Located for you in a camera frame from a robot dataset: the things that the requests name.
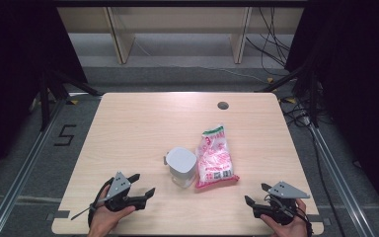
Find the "plastic bag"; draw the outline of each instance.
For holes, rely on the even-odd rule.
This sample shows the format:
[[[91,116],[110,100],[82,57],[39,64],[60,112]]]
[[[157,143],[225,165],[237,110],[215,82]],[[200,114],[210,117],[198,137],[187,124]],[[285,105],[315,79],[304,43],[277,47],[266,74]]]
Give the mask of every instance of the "plastic bag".
[[[202,134],[202,139],[195,150],[199,180],[197,189],[226,180],[239,180],[233,173],[233,164],[227,146],[224,126],[219,124]]]

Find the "tabletop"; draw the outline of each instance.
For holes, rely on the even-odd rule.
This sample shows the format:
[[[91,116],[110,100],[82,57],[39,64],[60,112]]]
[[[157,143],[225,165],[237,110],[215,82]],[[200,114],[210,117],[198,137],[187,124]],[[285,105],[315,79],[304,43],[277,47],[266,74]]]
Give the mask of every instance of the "tabletop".
[[[222,110],[219,103],[226,103]],[[203,189],[183,189],[172,182],[164,156],[180,146],[195,151],[201,134],[218,124],[225,127],[235,175]],[[267,195],[261,183],[284,181],[311,195],[303,199],[307,213],[319,215],[293,141],[274,94],[271,93],[107,93],[96,112],[59,211],[56,234],[85,234],[89,206],[101,186],[121,171],[140,174],[130,196],[155,195],[146,208],[122,219],[118,235],[266,235],[271,230],[253,216],[244,196],[259,204]],[[312,222],[315,234],[322,222]]]

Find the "white container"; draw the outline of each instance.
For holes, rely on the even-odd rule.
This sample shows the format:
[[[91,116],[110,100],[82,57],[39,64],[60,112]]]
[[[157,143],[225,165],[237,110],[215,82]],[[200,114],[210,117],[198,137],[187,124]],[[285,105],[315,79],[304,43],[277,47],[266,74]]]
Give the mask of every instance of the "white container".
[[[172,181],[180,187],[187,188],[195,180],[195,155],[183,147],[175,147],[164,157],[169,165]]]

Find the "tripod leg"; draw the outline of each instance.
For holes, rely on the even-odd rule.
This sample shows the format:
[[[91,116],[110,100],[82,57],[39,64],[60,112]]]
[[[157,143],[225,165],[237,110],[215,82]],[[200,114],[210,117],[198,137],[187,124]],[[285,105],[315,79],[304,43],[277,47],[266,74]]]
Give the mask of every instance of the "tripod leg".
[[[65,81],[69,84],[72,84],[73,86],[81,89],[82,91],[84,92],[87,92],[89,93],[90,95],[92,96],[103,96],[104,93],[101,93],[91,87],[89,87],[88,85],[84,84],[84,83],[81,83],[81,82],[78,82],[78,81],[75,81],[73,80],[72,78],[68,77],[67,75],[65,75],[64,73],[61,73],[61,72],[57,72],[57,71],[53,71],[53,74],[58,78],[58,79],[61,79],[62,81]]]
[[[48,104],[46,77],[46,73],[43,72],[39,78],[39,97],[41,100],[41,131],[45,129],[48,122],[50,121],[50,107]]]
[[[317,94],[318,94],[318,78],[316,74],[313,72],[312,73],[312,78],[310,82],[310,120],[312,124],[315,127],[319,127],[318,125],[318,113],[317,113]]]
[[[46,70],[48,75],[52,75],[51,71]],[[51,79],[46,81],[48,89],[53,94],[54,98],[57,100],[63,100],[69,97],[66,88],[64,88],[63,83],[60,80],[57,80],[55,76],[52,76]]]
[[[275,90],[276,88],[284,85],[285,83],[291,81],[292,79],[296,78],[302,72],[302,70],[303,70],[303,67],[299,67],[299,68],[295,69],[294,71],[292,71],[290,74],[284,76],[283,78],[279,79],[275,83],[264,88],[263,90],[256,91],[256,92],[271,92],[271,91]]]

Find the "aluminum rail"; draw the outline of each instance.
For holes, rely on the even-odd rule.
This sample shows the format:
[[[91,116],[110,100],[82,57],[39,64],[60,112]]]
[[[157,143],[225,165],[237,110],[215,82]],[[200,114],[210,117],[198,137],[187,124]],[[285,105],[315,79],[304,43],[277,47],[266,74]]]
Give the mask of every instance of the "aluminum rail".
[[[17,197],[20,195],[21,190],[23,189],[35,163],[38,159],[48,136],[53,128],[54,122],[56,121],[61,109],[63,108],[66,101],[61,100],[57,101],[55,107],[51,113],[50,121],[47,127],[40,131],[38,134],[38,138],[36,139],[33,148],[31,149],[29,155],[27,156],[26,161],[24,162],[22,168],[20,169],[17,177],[11,185],[8,193],[5,194],[4,199],[0,204],[0,233],[12,211],[14,208],[15,202],[17,201]]]
[[[308,118],[305,118],[305,120],[307,121],[306,124],[310,122]],[[364,211],[359,206],[356,197],[353,195],[352,190],[349,188],[349,185],[343,177],[343,174],[337,164],[337,161],[335,160],[334,156],[331,153],[331,150],[326,144],[325,139],[322,136],[322,133],[313,124],[310,125],[310,128],[313,135],[316,137],[317,144],[323,154],[323,160],[325,162],[325,165],[328,168],[329,174],[331,175],[331,178],[338,192],[340,193],[343,204],[345,205],[345,208],[348,211],[359,236],[375,237],[374,231],[372,230],[372,227],[370,226],[370,223]]]

